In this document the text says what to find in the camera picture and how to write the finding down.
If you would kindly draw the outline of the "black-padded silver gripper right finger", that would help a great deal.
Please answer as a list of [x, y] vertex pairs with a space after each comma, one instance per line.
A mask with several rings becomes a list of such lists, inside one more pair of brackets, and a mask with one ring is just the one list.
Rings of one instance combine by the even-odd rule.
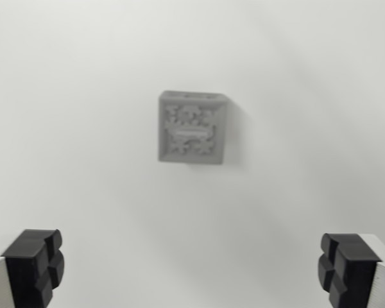
[[318, 279], [336, 308], [385, 307], [385, 244], [373, 234], [323, 234]]

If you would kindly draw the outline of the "black-padded silver gripper left finger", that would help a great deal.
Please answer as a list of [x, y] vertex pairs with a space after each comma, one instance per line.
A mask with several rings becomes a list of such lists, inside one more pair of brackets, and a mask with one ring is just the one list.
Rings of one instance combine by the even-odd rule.
[[45, 308], [62, 282], [58, 229], [26, 229], [0, 255], [0, 307]]

